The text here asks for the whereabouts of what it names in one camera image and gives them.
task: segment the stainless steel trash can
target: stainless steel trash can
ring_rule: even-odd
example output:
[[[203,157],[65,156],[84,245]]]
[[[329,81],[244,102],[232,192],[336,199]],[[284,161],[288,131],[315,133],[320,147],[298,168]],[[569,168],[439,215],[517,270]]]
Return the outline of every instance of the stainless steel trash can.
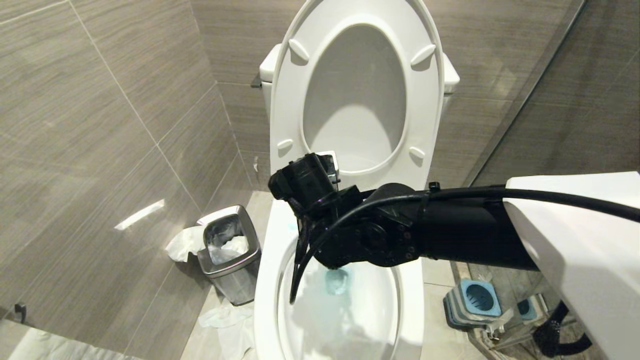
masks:
[[[260,242],[249,214],[242,205],[231,206],[206,216],[205,249],[198,252],[202,272],[235,306],[253,301],[260,267]],[[215,264],[209,249],[221,246],[235,236],[245,236],[248,250],[237,258]]]

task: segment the toilet bowl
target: toilet bowl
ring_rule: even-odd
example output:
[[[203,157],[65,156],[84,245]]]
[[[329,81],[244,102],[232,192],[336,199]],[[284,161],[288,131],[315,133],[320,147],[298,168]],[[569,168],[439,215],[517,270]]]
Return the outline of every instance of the toilet bowl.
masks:
[[[307,1],[260,66],[271,172],[333,151],[340,188],[423,189],[445,89],[460,80],[451,70],[421,0]],[[274,200],[255,292],[259,359],[419,359],[420,261],[330,271],[313,259],[292,305],[297,235],[288,204]]]

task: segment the white toilet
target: white toilet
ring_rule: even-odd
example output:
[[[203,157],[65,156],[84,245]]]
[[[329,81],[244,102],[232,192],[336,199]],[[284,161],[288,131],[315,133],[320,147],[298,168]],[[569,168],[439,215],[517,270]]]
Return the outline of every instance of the white toilet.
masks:
[[[425,187],[445,93],[460,80],[421,0],[308,0],[260,78],[271,171],[335,151],[340,188],[360,190]],[[420,261],[349,264],[336,290],[314,259],[290,305],[297,234],[289,205],[275,200],[255,292],[259,359],[419,359]]]

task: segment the toilet tank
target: toilet tank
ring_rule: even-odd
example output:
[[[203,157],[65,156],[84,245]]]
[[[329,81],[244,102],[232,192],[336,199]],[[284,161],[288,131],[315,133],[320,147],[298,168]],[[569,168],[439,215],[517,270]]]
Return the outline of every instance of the toilet tank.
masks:
[[[260,86],[262,87],[262,96],[264,96],[264,105],[267,109],[267,119],[271,117],[271,85],[273,84],[273,73],[278,61],[278,54],[282,44],[274,46],[266,58],[260,64]],[[453,64],[446,54],[444,55],[444,100],[442,103],[442,112],[447,109],[451,94],[456,91],[456,87],[460,82],[460,77]]]

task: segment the black cable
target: black cable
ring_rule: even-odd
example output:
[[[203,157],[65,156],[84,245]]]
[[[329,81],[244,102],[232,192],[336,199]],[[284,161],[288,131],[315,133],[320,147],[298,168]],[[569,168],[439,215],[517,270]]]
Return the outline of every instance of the black cable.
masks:
[[[330,235],[338,229],[342,224],[349,219],[370,208],[377,208],[380,206],[386,206],[395,204],[397,202],[417,202],[422,200],[425,196],[429,197],[429,201],[443,201],[451,199],[469,199],[477,197],[487,197],[493,199],[514,198],[514,199],[527,199],[538,200],[544,202],[555,202],[557,204],[564,204],[575,206],[578,208],[593,210],[609,215],[613,215],[627,220],[640,222],[640,209],[633,208],[615,202],[592,199],[589,197],[571,195],[567,193],[556,192],[544,192],[539,190],[521,190],[521,189],[506,189],[497,187],[483,187],[483,188],[459,188],[459,189],[445,189],[439,192],[429,193],[427,190],[416,192],[409,195],[398,195],[388,197],[386,199],[374,200],[371,202],[365,202],[345,215],[340,217],[335,223],[333,223],[327,230],[320,235],[320,237],[309,247],[309,251],[305,254],[305,257],[300,262],[300,266],[297,268],[296,275],[292,279],[291,292],[289,294],[289,303],[293,304],[296,300],[296,293],[298,292],[298,286],[302,274],[307,267],[311,258],[316,254],[318,249],[330,238]]]

